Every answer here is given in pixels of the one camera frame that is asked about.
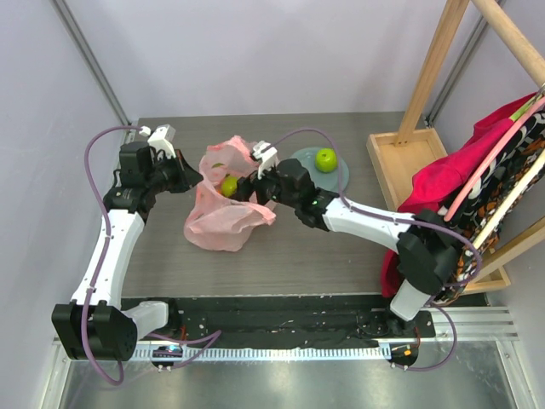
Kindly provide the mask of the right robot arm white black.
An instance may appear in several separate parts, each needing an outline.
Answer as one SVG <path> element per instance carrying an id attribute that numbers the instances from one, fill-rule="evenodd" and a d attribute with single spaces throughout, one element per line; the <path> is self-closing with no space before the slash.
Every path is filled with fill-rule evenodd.
<path id="1" fill-rule="evenodd" d="M 295 158 L 239 178 L 232 198 L 246 201 L 251 196 L 260 205 L 289 206 L 310 228 L 351 234 L 397 253 L 403 280 L 384 316 L 387 331 L 396 337 L 414 328 L 417 313 L 446 287 L 456 270 L 457 239 L 438 215 L 430 210 L 416 216 L 388 212 L 345 200 L 316 187 Z"/>

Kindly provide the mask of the green pear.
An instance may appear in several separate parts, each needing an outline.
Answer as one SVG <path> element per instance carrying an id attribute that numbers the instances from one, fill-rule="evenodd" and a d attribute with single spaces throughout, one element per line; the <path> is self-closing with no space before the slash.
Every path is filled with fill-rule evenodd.
<path id="1" fill-rule="evenodd" d="M 231 198 L 238 190 L 238 178 L 227 176 L 221 183 L 220 192 L 226 198 Z"/>

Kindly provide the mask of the pink plastic bag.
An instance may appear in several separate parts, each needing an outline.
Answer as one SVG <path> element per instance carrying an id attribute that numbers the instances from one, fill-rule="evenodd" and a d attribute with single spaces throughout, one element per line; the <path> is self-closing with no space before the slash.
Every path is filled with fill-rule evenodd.
<path id="1" fill-rule="evenodd" d="M 194 245 L 208 251 L 239 251 L 254 228 L 276 221 L 275 203 L 257 203 L 252 195 L 237 201 L 222 194 L 228 179 L 249 176 L 258 164 L 250 158 L 253 142 L 235 135 L 207 147 L 198 171 L 203 180 L 197 185 L 195 205 L 184 225 L 184 235 Z"/>

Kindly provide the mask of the green apple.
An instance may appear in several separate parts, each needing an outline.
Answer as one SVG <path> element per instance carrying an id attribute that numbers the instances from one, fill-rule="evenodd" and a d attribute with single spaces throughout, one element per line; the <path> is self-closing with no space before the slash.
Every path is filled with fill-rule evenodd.
<path id="1" fill-rule="evenodd" d="M 329 174 L 338 167 L 336 152 L 331 148 L 321 148 L 316 152 L 314 164 L 318 171 Z"/>

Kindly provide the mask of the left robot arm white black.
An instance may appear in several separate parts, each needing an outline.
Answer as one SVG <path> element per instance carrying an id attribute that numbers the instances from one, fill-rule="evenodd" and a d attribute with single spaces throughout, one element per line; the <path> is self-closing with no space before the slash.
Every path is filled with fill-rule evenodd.
<path id="1" fill-rule="evenodd" d="M 158 141 L 121 146 L 114 173 L 118 179 L 102 199 L 107 214 L 87 271 L 71 301 L 55 305 L 52 313 L 57 335 L 74 360 L 90 351 L 97 360 L 126 361 L 148 334 L 170 340 L 181 329 L 172 300 L 144 301 L 123 310 L 123 282 L 157 195 L 185 193 L 203 177 L 180 150 Z"/>

